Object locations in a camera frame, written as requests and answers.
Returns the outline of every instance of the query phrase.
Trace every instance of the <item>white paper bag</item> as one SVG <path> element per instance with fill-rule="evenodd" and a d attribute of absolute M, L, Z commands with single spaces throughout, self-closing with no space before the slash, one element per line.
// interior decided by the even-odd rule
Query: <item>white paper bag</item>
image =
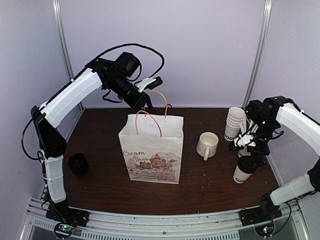
<path fill-rule="evenodd" d="M 119 140 L 131 180 L 179 183 L 183 125 L 182 116 L 128 115 L 126 125 L 119 132 Z"/>

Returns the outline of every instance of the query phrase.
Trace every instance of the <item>wall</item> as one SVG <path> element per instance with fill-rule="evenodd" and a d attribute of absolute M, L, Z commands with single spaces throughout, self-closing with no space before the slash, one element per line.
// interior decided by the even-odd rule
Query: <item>wall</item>
<path fill-rule="evenodd" d="M 43 190 L 41 165 L 22 152 L 20 137 L 30 109 L 68 81 L 51 0 L 0 0 L 0 233 L 15 240 L 31 197 Z M 61 124 L 66 136 L 78 116 Z M 36 156 L 34 127 L 25 146 Z"/>
<path fill-rule="evenodd" d="M 66 40 L 74 72 L 116 45 L 140 43 L 165 57 L 157 89 L 174 107 L 241 106 L 253 67 L 261 29 L 263 0 L 91 0 L 61 1 Z M 158 68 L 160 58 L 136 47 L 142 77 Z M 87 108 L 119 107 L 102 101 L 96 91 Z M 163 100 L 152 97 L 156 106 Z"/>
<path fill-rule="evenodd" d="M 275 0 L 252 99 L 283 95 L 320 120 L 320 2 Z M 271 141 L 271 155 L 284 183 L 311 169 L 318 156 L 289 129 Z M 320 194 L 300 200 L 311 239 L 319 239 Z"/>

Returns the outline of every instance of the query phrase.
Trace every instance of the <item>orange handle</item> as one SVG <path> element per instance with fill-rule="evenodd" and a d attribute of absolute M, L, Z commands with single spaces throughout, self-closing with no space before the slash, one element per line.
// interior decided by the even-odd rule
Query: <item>orange handle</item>
<path fill-rule="evenodd" d="M 162 131 L 161 131 L 161 128 L 158 124 L 158 122 L 154 119 L 153 116 L 151 116 L 148 112 L 144 111 L 144 110 L 140 110 L 136 113 L 136 116 L 135 116 L 135 130 L 136 130 L 136 134 L 139 135 L 139 131 L 138 131 L 138 115 L 139 113 L 144 113 L 145 115 L 148 114 L 152 119 L 153 121 L 155 122 L 155 124 L 158 126 L 159 128 L 159 132 L 160 132 L 160 138 L 162 138 Z"/>
<path fill-rule="evenodd" d="M 148 95 L 150 96 L 151 93 L 158 93 L 160 94 L 164 101 L 165 101 L 165 112 L 164 112 L 164 118 L 167 118 L 167 111 L 168 111 L 168 103 L 167 103 L 167 99 L 165 97 L 165 95 L 163 95 L 161 92 L 157 91 L 157 90 L 152 90 L 148 93 Z"/>

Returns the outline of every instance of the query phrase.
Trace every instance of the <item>stack of paper cups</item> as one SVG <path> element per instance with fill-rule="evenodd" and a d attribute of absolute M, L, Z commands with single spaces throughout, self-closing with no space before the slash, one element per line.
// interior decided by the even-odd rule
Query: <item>stack of paper cups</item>
<path fill-rule="evenodd" d="M 244 123 L 245 111 L 240 107 L 230 107 L 226 118 L 224 139 L 232 142 L 238 135 L 240 124 Z"/>

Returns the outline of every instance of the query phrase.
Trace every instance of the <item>dark wood tabletop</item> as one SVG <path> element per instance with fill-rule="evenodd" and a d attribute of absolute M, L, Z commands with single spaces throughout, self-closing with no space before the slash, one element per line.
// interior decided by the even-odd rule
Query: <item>dark wood tabletop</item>
<path fill-rule="evenodd" d="M 157 108 L 157 114 L 164 109 Z M 237 152 L 224 139 L 228 109 L 169 108 L 169 115 L 184 117 L 184 143 L 179 184 L 131 181 L 118 138 L 129 108 L 86 109 L 68 142 L 63 164 L 64 184 L 71 207 L 121 214 L 176 215 L 213 213 L 252 207 L 278 187 L 269 165 L 243 183 L 233 180 Z M 219 137 L 217 153 L 203 161 L 196 152 L 199 136 Z M 89 172 L 74 175 L 68 159 L 83 153 Z"/>

